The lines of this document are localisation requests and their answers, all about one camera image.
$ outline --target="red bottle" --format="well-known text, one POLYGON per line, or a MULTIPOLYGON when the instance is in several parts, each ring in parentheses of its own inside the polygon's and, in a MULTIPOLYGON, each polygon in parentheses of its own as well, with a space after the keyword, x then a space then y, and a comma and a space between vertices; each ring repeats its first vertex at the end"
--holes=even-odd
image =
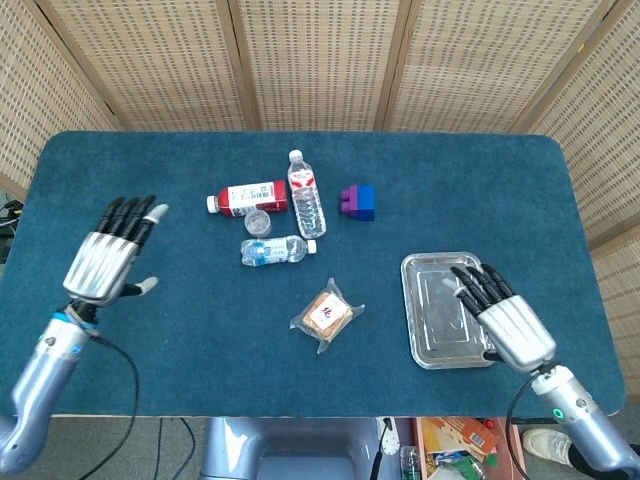
POLYGON ((225 187, 217 196, 207 197, 209 213, 220 212, 227 217, 241 217, 253 208, 265 212, 286 212, 287 187, 284 180, 225 187))

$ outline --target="floor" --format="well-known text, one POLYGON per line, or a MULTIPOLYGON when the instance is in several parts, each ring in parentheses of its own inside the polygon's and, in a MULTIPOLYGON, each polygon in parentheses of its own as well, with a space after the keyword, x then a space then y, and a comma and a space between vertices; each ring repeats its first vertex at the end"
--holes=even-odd
MULTIPOLYGON (((196 437, 196 453, 184 473, 185 480, 196 480, 202 460, 202 442, 206 420, 188 420, 196 437)), ((640 404, 626 405, 613 422, 629 442, 640 443, 640 404)), ((110 418, 56 418, 53 420, 47 447, 40 460, 17 480, 73 480, 79 478, 118 441, 126 420, 110 418)), ((94 480, 153 478, 156 461, 158 420, 141 418, 123 449, 94 480)), ((162 439, 158 479, 168 480, 180 467, 191 448, 191 440, 178 419, 166 420, 162 439)), ((539 460, 526 454, 527 470, 532 480, 584 480, 584 475, 569 467, 539 460)))

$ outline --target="wrapped bread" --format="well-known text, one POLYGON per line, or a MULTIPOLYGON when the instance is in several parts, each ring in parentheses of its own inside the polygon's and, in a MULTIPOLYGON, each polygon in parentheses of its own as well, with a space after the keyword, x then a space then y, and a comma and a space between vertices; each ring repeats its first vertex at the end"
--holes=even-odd
POLYGON ((329 348, 329 344, 342 329, 363 310, 364 305, 349 305, 333 278, 330 278, 326 288, 300 315, 291 320, 289 328, 299 328, 316 338, 320 342, 318 353, 322 353, 329 348))

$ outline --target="stainless steel tray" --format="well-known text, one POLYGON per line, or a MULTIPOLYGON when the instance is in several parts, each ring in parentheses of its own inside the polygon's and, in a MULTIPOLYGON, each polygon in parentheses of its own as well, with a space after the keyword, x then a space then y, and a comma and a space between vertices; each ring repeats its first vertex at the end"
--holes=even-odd
POLYGON ((460 285, 451 267, 480 268, 468 252, 416 253, 402 262, 402 288, 407 310, 411 353, 426 369, 486 367, 482 357, 491 341, 473 316, 442 280, 460 285))

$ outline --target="small plastic cup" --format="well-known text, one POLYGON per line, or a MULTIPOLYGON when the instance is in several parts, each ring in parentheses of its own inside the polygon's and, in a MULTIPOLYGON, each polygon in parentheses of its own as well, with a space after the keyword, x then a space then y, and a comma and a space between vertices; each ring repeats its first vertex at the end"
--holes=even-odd
POLYGON ((265 238, 271 233, 271 218, 267 212, 256 208, 244 217, 244 226, 250 235, 265 238))

